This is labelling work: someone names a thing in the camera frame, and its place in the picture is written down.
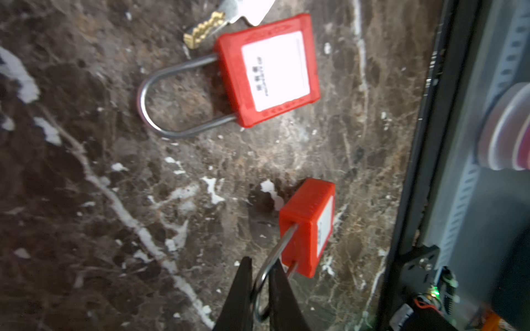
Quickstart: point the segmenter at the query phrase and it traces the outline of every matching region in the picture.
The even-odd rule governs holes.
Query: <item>key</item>
[[[234,23],[240,17],[244,17],[252,26],[259,25],[273,3],[274,0],[223,0],[219,8],[205,20],[186,30],[184,43],[189,49],[196,49],[209,35]]]

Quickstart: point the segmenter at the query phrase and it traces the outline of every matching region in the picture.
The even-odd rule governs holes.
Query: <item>padlock shackle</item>
[[[168,131],[164,130],[158,125],[153,122],[149,114],[147,113],[147,108],[145,106],[145,96],[147,95],[147,91],[149,91],[149,88],[154,83],[158,82],[159,80],[168,78],[170,76],[177,75],[179,73],[182,73],[187,70],[195,69],[198,67],[205,66],[207,64],[213,63],[218,60],[218,56],[216,53],[212,53],[197,59],[193,59],[187,62],[184,62],[182,64],[164,68],[158,71],[155,71],[154,73],[150,74],[141,84],[138,88],[138,94],[136,95],[136,108],[138,109],[138,113],[140,114],[140,117],[144,121],[144,123],[156,134],[159,136],[165,137],[165,138],[171,138],[171,139],[182,139],[194,136],[198,133],[201,133],[203,131],[212,129],[214,127],[217,127],[221,124],[228,123],[235,121],[237,119],[237,116],[235,114],[229,114],[225,115],[223,117],[219,117],[216,119],[213,119],[211,121],[208,121],[206,123],[200,124],[196,127],[193,127],[191,129],[183,130],[183,131]]]
[[[297,229],[298,224],[294,223],[287,231],[285,231],[284,236],[280,239],[276,246],[274,246],[272,251],[269,253],[267,258],[263,262],[260,271],[258,271],[258,274],[256,275],[256,279],[254,280],[254,286],[252,287],[250,302],[252,304],[254,321],[256,321],[257,323],[261,323],[265,321],[267,317],[269,317],[270,307],[268,305],[265,307],[263,312],[260,311],[261,290],[263,289],[265,280],[267,279],[269,272],[274,266],[274,263],[276,263],[276,260],[280,258],[281,252],[283,252],[287,244],[289,244],[289,241],[291,240]],[[297,267],[298,263],[296,263],[296,261],[291,264],[289,270],[287,270],[287,278],[290,278],[290,276],[293,274]]]

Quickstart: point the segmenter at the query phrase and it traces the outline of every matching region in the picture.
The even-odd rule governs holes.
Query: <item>white label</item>
[[[331,232],[331,221],[333,220],[333,199],[334,196],[330,196],[326,207],[322,214],[320,214],[319,221],[316,223],[318,229],[318,237],[316,240],[316,257],[320,256],[320,252],[324,247],[324,243]]]
[[[414,310],[412,310],[412,308],[410,308],[410,306],[405,303],[401,306],[400,309],[396,311],[394,316],[392,316],[392,318],[390,319],[390,327],[392,327],[394,331],[400,331],[401,327],[407,321],[407,319],[409,319],[412,313],[414,313]]]
[[[256,111],[309,94],[301,31],[246,44],[242,52]]]

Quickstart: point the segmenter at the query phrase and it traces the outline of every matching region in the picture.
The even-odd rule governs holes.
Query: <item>red object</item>
[[[517,155],[517,165],[524,169],[530,169],[530,127],[526,128],[526,132],[519,147]]]
[[[308,178],[280,210],[280,235],[298,230],[281,254],[283,264],[298,262],[297,272],[312,278],[333,231],[335,184]]]
[[[228,99],[242,127],[251,128],[320,99],[309,14],[223,34],[215,50]]]

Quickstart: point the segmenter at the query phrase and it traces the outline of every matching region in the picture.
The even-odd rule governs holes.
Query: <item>marble surface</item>
[[[307,177],[337,202],[316,276],[291,281],[300,308],[313,330],[373,325],[441,0],[277,0],[265,22],[312,15],[321,100],[163,140],[136,88],[211,52],[182,34],[216,5],[0,2],[3,330],[210,329],[237,261],[259,266],[279,238],[273,198]],[[169,128],[230,111],[215,65],[149,106]]]

